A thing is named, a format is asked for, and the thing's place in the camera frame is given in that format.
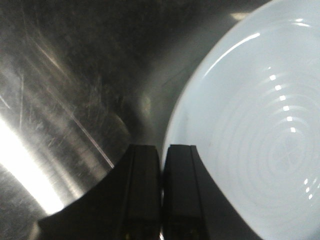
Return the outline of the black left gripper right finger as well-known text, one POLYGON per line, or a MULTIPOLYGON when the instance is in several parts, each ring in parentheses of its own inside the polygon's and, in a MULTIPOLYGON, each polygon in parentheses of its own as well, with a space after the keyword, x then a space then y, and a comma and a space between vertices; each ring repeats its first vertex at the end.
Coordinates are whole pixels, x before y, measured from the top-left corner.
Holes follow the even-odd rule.
POLYGON ((204 166, 196 146, 171 145, 163 171, 166 240, 258 240, 204 166))

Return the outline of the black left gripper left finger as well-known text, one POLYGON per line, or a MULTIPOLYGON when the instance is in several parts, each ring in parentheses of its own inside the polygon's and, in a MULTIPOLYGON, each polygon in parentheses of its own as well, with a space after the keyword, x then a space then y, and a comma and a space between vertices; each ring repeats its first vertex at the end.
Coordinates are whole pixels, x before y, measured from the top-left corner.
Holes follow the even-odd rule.
POLYGON ((157 240, 160 163, 152 145, 129 145, 96 186, 38 221, 39 240, 157 240))

